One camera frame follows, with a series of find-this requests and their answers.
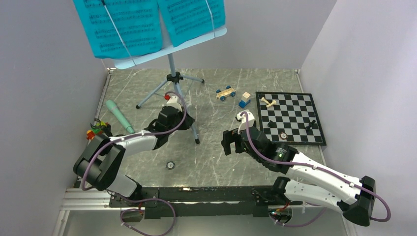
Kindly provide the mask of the teal sheet music page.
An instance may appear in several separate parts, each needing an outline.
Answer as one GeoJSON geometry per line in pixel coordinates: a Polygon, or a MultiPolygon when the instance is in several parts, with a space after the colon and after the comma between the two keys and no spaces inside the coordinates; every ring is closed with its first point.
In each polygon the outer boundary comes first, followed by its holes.
{"type": "Polygon", "coordinates": [[[159,0],[170,40],[174,47],[211,33],[217,37],[217,30],[226,24],[223,0],[159,0]]]}
{"type": "Polygon", "coordinates": [[[93,55],[125,59],[162,49],[155,0],[74,0],[93,55]]]}

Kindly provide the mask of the black white chessboard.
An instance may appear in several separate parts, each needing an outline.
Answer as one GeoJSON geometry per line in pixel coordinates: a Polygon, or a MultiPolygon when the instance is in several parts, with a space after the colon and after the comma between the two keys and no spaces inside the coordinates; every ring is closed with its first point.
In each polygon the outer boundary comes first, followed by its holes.
{"type": "Polygon", "coordinates": [[[289,145],[327,145],[312,94],[266,91],[255,94],[260,130],[269,140],[289,145]],[[262,97],[268,102],[276,100],[277,104],[266,108],[266,104],[260,101],[262,97]],[[276,123],[276,128],[268,127],[270,120],[276,123]],[[312,131],[306,132],[305,127],[312,120],[316,123],[312,131]],[[287,140],[280,139],[282,132],[288,135],[287,140]]]}

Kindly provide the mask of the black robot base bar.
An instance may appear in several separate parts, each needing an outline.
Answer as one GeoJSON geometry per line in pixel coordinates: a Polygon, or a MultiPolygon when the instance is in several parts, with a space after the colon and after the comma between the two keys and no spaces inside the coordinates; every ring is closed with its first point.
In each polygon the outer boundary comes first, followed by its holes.
{"type": "Polygon", "coordinates": [[[269,210],[286,204],[300,205],[288,200],[272,186],[220,186],[220,187],[144,187],[145,203],[129,203],[121,197],[110,198],[110,208],[141,207],[145,219],[162,217],[252,215],[267,217],[269,210]]]}

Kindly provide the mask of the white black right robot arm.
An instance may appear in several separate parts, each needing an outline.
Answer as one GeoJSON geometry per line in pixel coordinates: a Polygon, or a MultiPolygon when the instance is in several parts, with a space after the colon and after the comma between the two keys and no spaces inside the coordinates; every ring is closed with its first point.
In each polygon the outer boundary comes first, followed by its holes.
{"type": "Polygon", "coordinates": [[[375,202],[371,195],[375,189],[373,178],[334,171],[296,148],[270,141],[255,127],[250,127],[249,132],[250,137],[244,130],[226,130],[221,145],[225,155],[231,154],[234,144],[236,153],[246,153],[270,171],[283,174],[271,191],[275,203],[303,201],[337,211],[354,224],[370,225],[375,202]]]}

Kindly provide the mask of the red white poker chip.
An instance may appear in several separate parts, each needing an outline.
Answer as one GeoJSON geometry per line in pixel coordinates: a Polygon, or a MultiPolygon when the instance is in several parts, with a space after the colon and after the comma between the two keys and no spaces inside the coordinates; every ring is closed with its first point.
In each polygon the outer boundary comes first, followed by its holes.
{"type": "Polygon", "coordinates": [[[287,135],[285,132],[282,132],[282,133],[280,133],[280,134],[279,134],[279,137],[280,137],[280,139],[282,139],[282,140],[287,140],[288,135],[287,135]]]}

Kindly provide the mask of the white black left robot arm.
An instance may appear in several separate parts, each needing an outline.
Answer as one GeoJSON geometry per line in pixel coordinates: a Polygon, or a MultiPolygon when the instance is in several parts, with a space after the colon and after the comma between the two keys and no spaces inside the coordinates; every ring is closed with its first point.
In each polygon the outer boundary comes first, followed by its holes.
{"type": "Polygon", "coordinates": [[[96,136],[75,162],[73,172],[79,177],[85,177],[85,181],[93,188],[119,193],[128,206],[136,206],[143,198],[142,186],[119,173],[123,158],[162,147],[173,131],[187,130],[194,122],[189,114],[165,106],[158,117],[133,138],[107,137],[102,134],[96,136]]]}

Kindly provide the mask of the black chess piece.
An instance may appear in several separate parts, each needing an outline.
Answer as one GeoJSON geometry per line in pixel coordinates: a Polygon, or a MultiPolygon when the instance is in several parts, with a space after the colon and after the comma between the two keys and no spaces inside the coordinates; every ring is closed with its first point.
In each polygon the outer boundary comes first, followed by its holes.
{"type": "Polygon", "coordinates": [[[305,127],[306,132],[312,131],[314,124],[316,123],[316,120],[312,120],[308,123],[308,125],[305,127]]]}

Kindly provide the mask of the black chess pawn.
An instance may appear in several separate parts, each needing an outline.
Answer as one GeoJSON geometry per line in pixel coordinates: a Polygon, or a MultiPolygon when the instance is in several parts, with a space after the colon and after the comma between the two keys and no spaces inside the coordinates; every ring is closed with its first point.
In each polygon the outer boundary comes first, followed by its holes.
{"type": "Polygon", "coordinates": [[[270,121],[268,122],[268,127],[269,127],[269,128],[276,128],[276,123],[270,120],[270,121]]]}

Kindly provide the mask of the mint green toy microphone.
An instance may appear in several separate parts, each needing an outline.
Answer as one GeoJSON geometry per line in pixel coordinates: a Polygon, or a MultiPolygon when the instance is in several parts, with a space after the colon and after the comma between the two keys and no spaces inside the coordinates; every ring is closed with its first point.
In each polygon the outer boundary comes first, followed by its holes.
{"type": "Polygon", "coordinates": [[[117,118],[117,120],[121,123],[121,125],[126,129],[129,134],[135,133],[132,125],[127,120],[127,118],[123,115],[123,113],[119,110],[117,104],[112,100],[106,101],[106,106],[109,111],[117,118]]]}

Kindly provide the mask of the light blue music stand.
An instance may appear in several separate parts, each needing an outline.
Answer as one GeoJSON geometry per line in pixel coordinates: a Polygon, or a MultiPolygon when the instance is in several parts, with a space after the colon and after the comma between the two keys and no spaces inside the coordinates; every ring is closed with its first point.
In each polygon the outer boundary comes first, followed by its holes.
{"type": "Polygon", "coordinates": [[[136,105],[136,109],[141,108],[144,105],[144,103],[148,101],[151,98],[151,96],[155,95],[156,92],[159,91],[167,82],[172,82],[175,92],[179,93],[180,95],[182,95],[182,91],[179,85],[180,80],[189,79],[189,80],[197,81],[203,84],[205,82],[203,79],[192,77],[192,76],[187,76],[187,75],[182,75],[180,72],[176,71],[173,53],[198,45],[198,44],[201,44],[201,43],[204,43],[204,42],[207,42],[217,37],[222,37],[226,33],[227,33],[227,28],[225,26],[222,26],[208,33],[205,33],[201,36],[187,40],[184,43],[180,44],[179,46],[175,47],[173,46],[172,42],[169,39],[167,39],[168,33],[164,29],[162,33],[163,39],[164,39],[164,46],[160,51],[151,53],[151,54],[146,54],[144,56],[113,59],[114,65],[117,69],[128,69],[128,68],[132,68],[139,64],[143,64],[145,62],[148,62],[148,61],[151,61],[151,60],[163,57],[163,56],[168,57],[170,74],[168,74],[167,78],[163,82],[161,82],[161,84],[157,86],[152,92],[150,92],[145,97],[144,100],[142,100],[136,105]]]}

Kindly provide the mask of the cream chess piece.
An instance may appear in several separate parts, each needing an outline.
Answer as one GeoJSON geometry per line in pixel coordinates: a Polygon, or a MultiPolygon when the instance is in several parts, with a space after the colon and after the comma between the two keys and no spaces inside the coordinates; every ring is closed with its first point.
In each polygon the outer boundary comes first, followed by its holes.
{"type": "Polygon", "coordinates": [[[260,99],[260,101],[263,102],[263,103],[265,103],[267,107],[270,105],[270,103],[264,97],[262,97],[260,99]]]}
{"type": "Polygon", "coordinates": [[[266,105],[266,108],[270,108],[270,107],[272,107],[272,106],[274,106],[274,105],[276,105],[276,104],[277,104],[276,100],[273,100],[272,102],[269,102],[269,103],[266,105]]]}

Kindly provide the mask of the blue white toy block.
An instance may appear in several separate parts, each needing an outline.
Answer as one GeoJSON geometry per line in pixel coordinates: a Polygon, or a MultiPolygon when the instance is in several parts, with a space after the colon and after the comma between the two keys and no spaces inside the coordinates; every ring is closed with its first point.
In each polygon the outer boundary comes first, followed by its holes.
{"type": "Polygon", "coordinates": [[[251,101],[250,97],[251,97],[251,94],[249,94],[248,92],[244,92],[242,94],[242,97],[238,106],[241,107],[242,109],[245,108],[251,101]]]}

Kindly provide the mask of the beige toy car blue wheels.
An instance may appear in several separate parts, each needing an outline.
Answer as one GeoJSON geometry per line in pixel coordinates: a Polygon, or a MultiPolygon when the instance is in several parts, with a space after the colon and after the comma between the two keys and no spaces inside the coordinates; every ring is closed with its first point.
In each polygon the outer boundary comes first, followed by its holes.
{"type": "Polygon", "coordinates": [[[236,95],[236,90],[231,86],[226,86],[224,90],[218,89],[216,91],[216,98],[220,101],[224,101],[227,97],[234,97],[236,95]]]}

